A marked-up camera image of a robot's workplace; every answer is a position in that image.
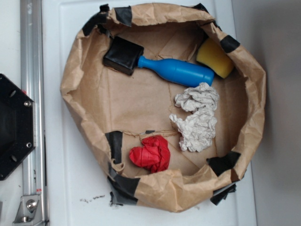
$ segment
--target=yellow foam piece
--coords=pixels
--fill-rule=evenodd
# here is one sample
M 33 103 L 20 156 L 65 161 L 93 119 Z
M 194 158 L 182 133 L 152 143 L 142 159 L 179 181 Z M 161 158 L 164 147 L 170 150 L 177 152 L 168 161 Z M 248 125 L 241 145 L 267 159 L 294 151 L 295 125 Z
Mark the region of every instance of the yellow foam piece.
M 210 38 L 198 49 L 197 61 L 207 65 L 224 79 L 234 68 L 232 60 L 225 54 L 223 49 Z

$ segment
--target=black wrapped block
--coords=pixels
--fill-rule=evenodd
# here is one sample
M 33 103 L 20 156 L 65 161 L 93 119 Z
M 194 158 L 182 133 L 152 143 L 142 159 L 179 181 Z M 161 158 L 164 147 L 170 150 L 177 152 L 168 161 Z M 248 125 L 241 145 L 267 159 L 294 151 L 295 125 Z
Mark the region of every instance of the black wrapped block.
M 132 75 L 143 51 L 144 47 L 115 37 L 109 51 L 103 57 L 103 64 Z

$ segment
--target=black hexagonal plate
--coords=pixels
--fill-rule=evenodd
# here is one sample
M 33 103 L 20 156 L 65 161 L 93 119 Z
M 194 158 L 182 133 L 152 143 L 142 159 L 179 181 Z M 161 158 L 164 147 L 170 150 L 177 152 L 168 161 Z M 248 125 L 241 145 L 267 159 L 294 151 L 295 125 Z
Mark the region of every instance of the black hexagonal plate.
M 34 149 L 34 102 L 0 74 L 0 180 Z

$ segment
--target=bottle neck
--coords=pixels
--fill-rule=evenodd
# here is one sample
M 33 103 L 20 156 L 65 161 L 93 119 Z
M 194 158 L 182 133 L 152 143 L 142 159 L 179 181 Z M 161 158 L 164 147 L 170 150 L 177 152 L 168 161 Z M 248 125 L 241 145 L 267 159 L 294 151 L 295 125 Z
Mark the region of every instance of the bottle neck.
M 156 61 L 154 60 L 148 60 L 144 56 L 139 57 L 138 60 L 138 67 L 139 68 L 150 68 L 150 69 L 155 69 L 156 68 Z

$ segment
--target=black electrical tape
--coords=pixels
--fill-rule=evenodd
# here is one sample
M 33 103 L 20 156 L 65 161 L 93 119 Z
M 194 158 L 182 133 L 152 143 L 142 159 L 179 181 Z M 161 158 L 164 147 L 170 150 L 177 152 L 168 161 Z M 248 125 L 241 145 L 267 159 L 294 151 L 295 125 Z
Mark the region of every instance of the black electrical tape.
M 230 151 L 224 157 L 214 157 L 207 159 L 207 163 L 212 168 L 217 176 L 223 172 L 232 169 L 240 157 L 240 153 Z
M 236 192 L 236 185 L 232 185 L 229 188 L 227 188 L 226 190 L 224 190 L 223 192 L 213 196 L 210 201 L 214 204 L 214 205 L 218 205 L 221 200 L 226 199 L 228 196 L 228 193 L 232 193 L 232 192 Z
M 122 162 L 122 154 L 121 154 L 121 147 L 122 147 L 122 132 L 120 131 L 113 131 L 110 133 L 106 133 L 105 136 L 109 142 L 111 148 L 111 157 L 115 159 L 115 164 L 119 164 Z
M 116 205 L 136 205 L 138 202 L 138 199 L 135 197 L 132 197 L 125 193 L 118 183 L 113 181 L 110 177 L 108 177 L 109 184 L 111 186 L 112 192 L 111 192 L 111 203 Z
M 110 8 L 108 4 L 100 6 L 100 12 L 92 16 L 83 26 L 82 30 L 85 36 L 88 36 L 96 25 L 107 22 L 109 10 Z
M 132 8 L 128 7 L 119 7 L 114 8 L 116 12 L 116 19 L 126 26 L 132 26 Z
M 154 133 L 154 132 L 156 132 L 156 131 L 155 130 L 146 130 L 145 134 L 151 134 L 151 133 Z
M 236 183 L 237 183 L 237 181 L 235 181 L 235 182 L 233 182 L 233 183 L 231 183 L 231 184 L 229 184 L 229 185 L 227 185 L 225 187 L 222 187 L 222 188 L 220 188 L 218 190 L 213 191 L 213 196 L 216 196 L 216 195 L 222 193 L 223 191 L 227 190 L 229 187 L 232 187 Z
M 196 6 L 194 6 L 192 8 L 202 10 L 202 11 L 205 11 L 205 12 L 209 13 L 208 10 L 206 9 L 206 7 L 202 3 L 199 3 L 199 4 L 197 4 Z
M 220 43 L 225 53 L 230 53 L 240 46 L 240 43 L 230 35 L 227 35 L 225 38 L 223 38 Z
M 114 188 L 113 193 L 114 196 L 118 200 L 125 199 L 127 203 L 122 204 L 136 204 L 137 199 L 134 197 L 136 188 L 139 184 L 140 178 L 126 178 L 119 175 L 109 164 L 109 173 L 111 178 L 108 177 L 110 185 Z

